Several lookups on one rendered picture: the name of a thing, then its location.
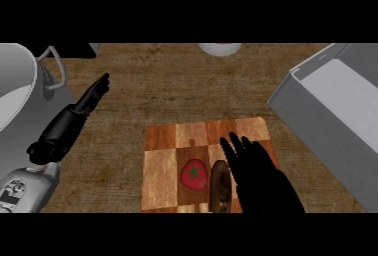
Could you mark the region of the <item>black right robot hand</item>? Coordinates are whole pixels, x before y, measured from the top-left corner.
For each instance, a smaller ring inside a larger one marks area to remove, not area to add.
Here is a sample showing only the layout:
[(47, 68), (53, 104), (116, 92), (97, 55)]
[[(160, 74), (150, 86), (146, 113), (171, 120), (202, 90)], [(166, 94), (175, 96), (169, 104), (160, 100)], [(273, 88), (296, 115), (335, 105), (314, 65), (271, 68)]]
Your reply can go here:
[(236, 182), (242, 212), (247, 214), (304, 214), (305, 210), (283, 172), (256, 141), (228, 133), (219, 138), (227, 165)]

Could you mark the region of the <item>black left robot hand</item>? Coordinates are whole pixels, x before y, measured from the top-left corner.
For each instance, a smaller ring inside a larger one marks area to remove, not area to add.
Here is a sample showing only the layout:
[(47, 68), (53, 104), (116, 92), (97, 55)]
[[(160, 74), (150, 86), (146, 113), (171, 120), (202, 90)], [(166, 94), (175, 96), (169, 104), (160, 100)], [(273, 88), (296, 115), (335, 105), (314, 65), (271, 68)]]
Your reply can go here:
[(109, 74), (88, 87), (75, 104), (67, 104), (50, 121), (38, 140), (29, 145), (29, 161), (36, 165), (58, 162), (75, 143), (87, 118), (109, 91)]

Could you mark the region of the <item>red tomato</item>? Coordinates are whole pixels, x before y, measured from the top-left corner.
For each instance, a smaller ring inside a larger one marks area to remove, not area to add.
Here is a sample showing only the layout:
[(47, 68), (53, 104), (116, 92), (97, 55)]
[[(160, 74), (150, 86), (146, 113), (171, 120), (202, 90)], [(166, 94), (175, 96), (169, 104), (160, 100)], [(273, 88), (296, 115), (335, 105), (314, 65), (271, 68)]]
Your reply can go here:
[(180, 171), (180, 183), (185, 188), (194, 191), (205, 188), (208, 183), (208, 171), (199, 159), (190, 159), (184, 164)]

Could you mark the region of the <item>checkered wooden cutting board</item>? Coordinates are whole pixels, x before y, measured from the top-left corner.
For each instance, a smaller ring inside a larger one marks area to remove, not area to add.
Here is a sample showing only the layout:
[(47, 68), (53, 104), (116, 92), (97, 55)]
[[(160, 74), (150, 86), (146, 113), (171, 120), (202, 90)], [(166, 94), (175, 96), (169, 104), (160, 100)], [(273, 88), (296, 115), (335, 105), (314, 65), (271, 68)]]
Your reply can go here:
[[(267, 124), (261, 117), (172, 124), (146, 129), (140, 203), (143, 212), (209, 212), (211, 169), (214, 162), (225, 159), (218, 139), (228, 138), (230, 132), (259, 142), (274, 166), (278, 167)], [(199, 159), (208, 171), (208, 183), (199, 191), (180, 183), (180, 171), (190, 159)]]

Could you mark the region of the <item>grey cardboard box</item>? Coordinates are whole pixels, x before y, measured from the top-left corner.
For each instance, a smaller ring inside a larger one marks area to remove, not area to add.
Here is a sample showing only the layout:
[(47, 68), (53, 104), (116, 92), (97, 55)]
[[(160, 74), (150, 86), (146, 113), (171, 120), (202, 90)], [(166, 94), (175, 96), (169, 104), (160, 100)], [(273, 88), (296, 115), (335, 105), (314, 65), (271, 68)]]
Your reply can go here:
[(267, 104), (369, 213), (378, 213), (378, 43), (333, 43)]

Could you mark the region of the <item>brown potato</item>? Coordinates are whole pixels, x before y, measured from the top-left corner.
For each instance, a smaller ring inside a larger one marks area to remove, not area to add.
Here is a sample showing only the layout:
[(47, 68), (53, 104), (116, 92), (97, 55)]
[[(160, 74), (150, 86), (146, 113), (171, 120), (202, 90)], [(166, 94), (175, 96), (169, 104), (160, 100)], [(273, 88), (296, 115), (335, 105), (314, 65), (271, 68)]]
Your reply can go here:
[(231, 202), (230, 170), (224, 160), (216, 160), (211, 169), (209, 203), (212, 213), (228, 213)]

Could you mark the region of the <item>large grey metal pot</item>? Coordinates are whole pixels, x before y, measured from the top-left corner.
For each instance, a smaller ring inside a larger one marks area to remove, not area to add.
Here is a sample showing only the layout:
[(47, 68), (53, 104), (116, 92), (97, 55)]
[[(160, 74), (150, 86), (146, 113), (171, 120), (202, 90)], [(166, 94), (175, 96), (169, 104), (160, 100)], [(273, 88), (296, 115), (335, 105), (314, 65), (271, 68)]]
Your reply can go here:
[(35, 57), (20, 44), (0, 43), (0, 177), (33, 167), (26, 148), (72, 102), (54, 47)]

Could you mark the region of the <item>white round bowl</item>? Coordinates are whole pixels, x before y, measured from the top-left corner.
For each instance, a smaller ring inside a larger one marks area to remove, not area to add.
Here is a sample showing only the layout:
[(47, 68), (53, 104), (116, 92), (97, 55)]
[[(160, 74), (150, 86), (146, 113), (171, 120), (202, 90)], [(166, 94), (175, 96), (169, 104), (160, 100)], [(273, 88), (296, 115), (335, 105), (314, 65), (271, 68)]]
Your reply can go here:
[(240, 49), (240, 43), (199, 43), (200, 50), (216, 57), (233, 55)]

